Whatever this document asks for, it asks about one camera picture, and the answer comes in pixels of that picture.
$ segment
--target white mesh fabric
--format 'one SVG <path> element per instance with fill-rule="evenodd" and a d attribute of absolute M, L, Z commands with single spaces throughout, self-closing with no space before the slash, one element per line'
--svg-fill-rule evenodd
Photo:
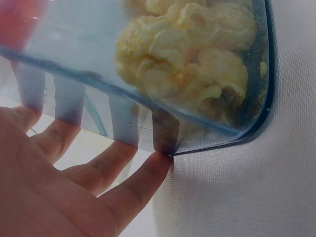
<path fill-rule="evenodd" d="M 160 237 L 316 235 L 316 1 L 271 0 L 276 91 L 253 142 L 175 157 Z"/>

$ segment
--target finger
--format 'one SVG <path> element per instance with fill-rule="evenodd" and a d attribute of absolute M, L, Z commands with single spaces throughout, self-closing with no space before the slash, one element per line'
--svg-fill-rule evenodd
<path fill-rule="evenodd" d="M 64 170 L 73 182 L 89 190 L 96 196 L 103 193 L 132 160 L 137 149 L 129 145 L 113 142 L 103 153 L 88 164 Z"/>
<path fill-rule="evenodd" d="M 80 128 L 55 120 L 43 133 L 31 137 L 49 162 L 54 164 L 69 148 Z"/>
<path fill-rule="evenodd" d="M 99 197 L 111 211 L 119 232 L 149 202 L 164 181 L 169 166 L 169 157 L 155 153 L 129 179 Z"/>
<path fill-rule="evenodd" d="M 24 132 L 27 132 L 31 127 L 33 127 L 41 117 L 41 112 L 24 106 L 19 106 L 13 109 L 4 108 L 4 110 L 7 111 L 8 115 Z"/>

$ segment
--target blue glass edge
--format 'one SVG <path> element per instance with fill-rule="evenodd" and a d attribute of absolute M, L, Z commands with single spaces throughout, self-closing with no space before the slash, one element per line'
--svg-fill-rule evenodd
<path fill-rule="evenodd" d="M 174 116 L 180 116 L 180 117 L 187 119 L 189 121 L 194 121 L 195 123 L 199 123 L 202 126 L 210 127 L 211 129 L 214 129 L 215 131 L 218 131 L 221 134 L 226 135 L 226 136 L 235 137 L 242 132 L 240 130 L 233 129 L 229 126 L 225 126 L 225 125 L 222 125 L 222 124 L 214 122 L 214 121 L 210 122 L 210 120 L 204 119 L 203 117 L 200 117 L 197 115 L 193 115 L 189 112 L 174 109 L 173 107 L 166 105 L 164 103 L 153 102 L 152 100 L 150 100 L 148 98 L 144 99 L 139 94 L 129 92 L 129 91 L 122 89 L 118 86 L 107 83 L 104 80 L 100 80 L 100 78 L 102 78 L 102 76 L 100 76 L 96 73 L 93 73 L 93 72 L 81 72 L 81 71 L 70 70 L 70 69 L 67 69 L 67 68 L 60 66 L 57 63 L 47 61 L 47 60 L 40 60 L 40 59 L 31 57 L 31 56 L 20 54 L 20 53 L 12 51 L 10 49 L 7 49 L 3 46 L 0 46 L 0 55 L 2 55 L 3 57 L 5 57 L 9 60 L 12 60 L 12 61 L 19 61 L 19 62 L 23 62 L 26 64 L 34 65 L 34 66 L 41 68 L 47 72 L 57 73 L 57 74 L 65 76 L 65 77 L 72 78 L 72 79 L 76 80 L 77 82 L 81 82 L 83 84 L 92 86 L 93 88 L 98 89 L 104 93 L 122 95 L 126 98 L 132 99 L 132 100 L 150 108 L 151 110 L 167 111 Z"/>
<path fill-rule="evenodd" d="M 275 91 L 275 45 L 274 45 L 274 34 L 273 34 L 273 24 L 272 24 L 272 15 L 271 15 L 271 9 L 269 5 L 270 0 L 265 0 L 265 7 L 266 7 L 266 15 L 267 15 L 267 28 L 268 28 L 268 49 L 269 49 L 269 81 L 268 81 L 268 89 L 267 89 L 267 95 L 265 99 L 265 103 L 263 106 L 263 109 L 256 120 L 256 122 L 251 126 L 250 129 L 248 129 L 242 136 L 224 143 L 224 144 L 219 144 L 213 147 L 209 148 L 202 148 L 202 149 L 197 149 L 197 150 L 192 150 L 192 151 L 187 151 L 187 152 L 179 152 L 175 153 L 172 155 L 174 156 L 181 156 L 181 155 L 186 155 L 186 154 L 192 154 L 192 153 L 198 153 L 198 152 L 205 152 L 205 151 L 211 151 L 211 150 L 217 150 L 217 149 L 222 149 L 222 148 L 227 148 L 227 147 L 232 147 L 232 146 L 237 146 L 237 145 L 243 145 L 246 143 L 249 143 L 253 140 L 255 140 L 256 137 L 253 135 L 260 129 L 262 124 L 265 122 L 272 106 L 273 98 L 274 98 L 274 91 Z"/>

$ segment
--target glass dish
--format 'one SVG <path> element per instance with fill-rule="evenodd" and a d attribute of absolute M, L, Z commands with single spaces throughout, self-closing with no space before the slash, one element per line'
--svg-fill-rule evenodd
<path fill-rule="evenodd" d="M 147 151 L 246 142 L 272 103 L 268 20 L 264 0 L 2 0 L 1 92 Z"/>

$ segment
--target skin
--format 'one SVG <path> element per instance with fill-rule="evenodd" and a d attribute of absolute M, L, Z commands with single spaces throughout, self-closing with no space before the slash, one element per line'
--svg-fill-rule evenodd
<path fill-rule="evenodd" d="M 89 163 L 59 171 L 52 164 L 79 128 L 56 120 L 28 137 L 39 118 L 26 107 L 0 107 L 0 236 L 117 237 L 161 185 L 170 158 L 151 155 L 129 179 L 100 195 L 136 148 L 113 142 Z"/>

